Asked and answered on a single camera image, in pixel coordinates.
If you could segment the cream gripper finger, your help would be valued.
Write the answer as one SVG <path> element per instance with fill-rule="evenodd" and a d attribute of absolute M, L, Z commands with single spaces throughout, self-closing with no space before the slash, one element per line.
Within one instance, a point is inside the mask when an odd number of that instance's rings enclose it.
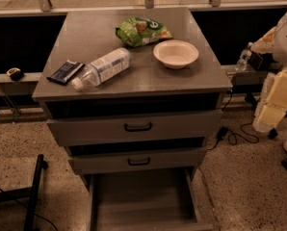
<path fill-rule="evenodd" d="M 286 111 L 267 101 L 268 95 L 274 84 L 275 74 L 269 73 L 264 81 L 260 93 L 260 99 L 255 109 L 252 127 L 260 133 L 268 133 L 274 129 L 277 124 L 286 115 Z"/>
<path fill-rule="evenodd" d="M 287 67 L 277 74 L 269 73 L 266 104 L 270 107 L 287 110 Z"/>

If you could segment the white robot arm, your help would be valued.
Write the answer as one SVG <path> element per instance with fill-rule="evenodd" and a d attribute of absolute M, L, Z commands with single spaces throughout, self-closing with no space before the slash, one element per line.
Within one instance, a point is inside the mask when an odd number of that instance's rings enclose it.
<path fill-rule="evenodd" d="M 277 25 L 251 46 L 253 53 L 271 53 L 273 59 L 283 64 L 277 74 L 269 74 L 264 81 L 260 102 L 252 122 L 257 132 L 268 133 L 287 113 L 287 13 Z"/>

